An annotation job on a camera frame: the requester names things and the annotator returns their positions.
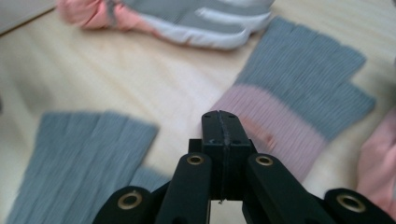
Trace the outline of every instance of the light wood floor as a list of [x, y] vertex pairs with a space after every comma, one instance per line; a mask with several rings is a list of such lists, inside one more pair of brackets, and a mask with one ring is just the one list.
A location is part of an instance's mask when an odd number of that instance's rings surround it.
[[[360, 50], [367, 63], [352, 81], [375, 110], [323, 152], [304, 186], [323, 196], [356, 185], [361, 144], [396, 105], [396, 7], [390, 0], [276, 0], [276, 15]], [[146, 163], [172, 174], [199, 136], [200, 117], [232, 84], [254, 49], [184, 48], [136, 32], [81, 31], [52, 11], [0, 36], [0, 222], [17, 195], [45, 111], [115, 110], [161, 130]], [[213, 203], [212, 223], [243, 223], [240, 203]]]

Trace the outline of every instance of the ribbed knit fabric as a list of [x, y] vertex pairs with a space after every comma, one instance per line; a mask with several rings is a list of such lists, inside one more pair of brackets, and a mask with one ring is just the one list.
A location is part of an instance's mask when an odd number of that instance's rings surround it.
[[235, 113], [256, 148], [302, 181], [327, 143], [374, 107], [349, 83], [363, 64], [356, 50], [277, 17], [211, 109]]
[[112, 112], [46, 114], [7, 223], [92, 223], [131, 183], [156, 133]]
[[357, 192], [396, 220], [396, 107], [361, 148]]

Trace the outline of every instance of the pink fabric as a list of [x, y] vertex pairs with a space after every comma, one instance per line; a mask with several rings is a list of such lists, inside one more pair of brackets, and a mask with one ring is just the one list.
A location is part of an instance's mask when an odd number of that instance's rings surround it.
[[357, 192], [396, 220], [396, 107], [361, 148]]
[[[99, 29], [111, 26], [105, 0], [58, 0], [57, 9], [63, 20], [86, 29]], [[122, 3], [114, 7], [116, 26], [120, 30], [136, 29], [158, 35], [146, 24], [139, 14]]]
[[269, 91], [248, 85], [233, 86], [211, 110], [238, 116], [258, 151], [280, 159], [299, 181], [305, 179], [327, 145], [312, 126]]

